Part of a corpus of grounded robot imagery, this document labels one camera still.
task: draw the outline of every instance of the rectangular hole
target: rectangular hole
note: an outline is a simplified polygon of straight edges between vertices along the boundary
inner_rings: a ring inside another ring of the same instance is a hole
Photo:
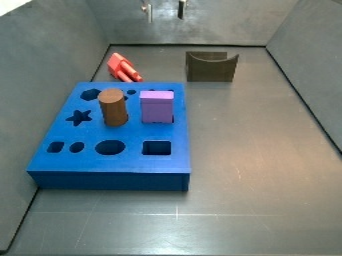
[[[170,141],[145,141],[143,155],[167,156],[171,155]]]

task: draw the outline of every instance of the square hole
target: square hole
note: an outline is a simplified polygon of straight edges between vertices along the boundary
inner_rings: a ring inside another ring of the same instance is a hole
[[[59,153],[65,147],[65,142],[54,141],[49,146],[49,153]]]
[[[145,141],[143,155],[167,156],[171,155],[170,141]]]

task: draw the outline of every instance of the star-shaped hole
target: star-shaped hole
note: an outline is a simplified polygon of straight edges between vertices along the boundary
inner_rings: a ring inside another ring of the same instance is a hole
[[[66,120],[74,122],[74,126],[79,126],[83,121],[91,121],[93,118],[90,117],[91,110],[85,112],[75,110],[74,116],[69,117]]]

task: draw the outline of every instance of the blue shape sorter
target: blue shape sorter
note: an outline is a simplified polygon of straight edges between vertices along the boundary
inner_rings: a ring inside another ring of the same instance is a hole
[[[125,92],[129,121],[106,126],[99,93]],[[141,91],[173,90],[174,123],[143,123]],[[192,173],[185,85],[79,83],[27,171],[42,188],[189,190]]]

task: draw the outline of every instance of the circular hole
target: circular hole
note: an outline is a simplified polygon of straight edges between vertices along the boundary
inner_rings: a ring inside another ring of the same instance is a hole
[[[102,91],[98,90],[98,89],[87,90],[87,91],[85,91],[85,92],[82,93],[81,98],[82,98],[83,100],[86,100],[86,101],[95,100],[95,99],[98,99],[98,96],[99,96],[101,92],[102,92]]]
[[[95,150],[99,154],[106,156],[113,156],[123,152],[126,146],[125,143],[119,140],[105,140],[102,141]]]
[[[134,95],[137,93],[137,90],[129,90],[127,94]]]
[[[70,146],[70,151],[71,151],[73,153],[79,153],[83,149],[85,149],[85,143],[83,143],[83,142],[75,142],[75,143]]]

